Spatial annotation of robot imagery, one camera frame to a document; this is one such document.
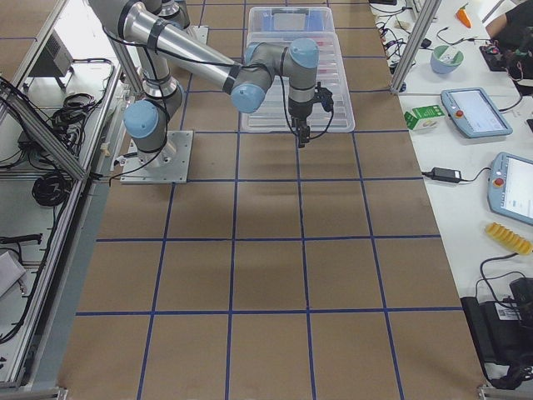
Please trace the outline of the robot arm metal base plate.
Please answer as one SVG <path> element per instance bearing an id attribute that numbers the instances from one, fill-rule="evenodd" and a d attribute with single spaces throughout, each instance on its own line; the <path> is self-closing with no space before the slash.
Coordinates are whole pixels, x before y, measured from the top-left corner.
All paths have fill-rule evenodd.
<path id="1" fill-rule="evenodd" d="M 121 183 L 125 184 L 165 184 L 186 183 L 190 165 L 193 131 L 169 131 L 167 144 L 154 158 L 138 152 L 137 145 L 130 140 L 129 152 L 136 153 L 122 164 Z"/>

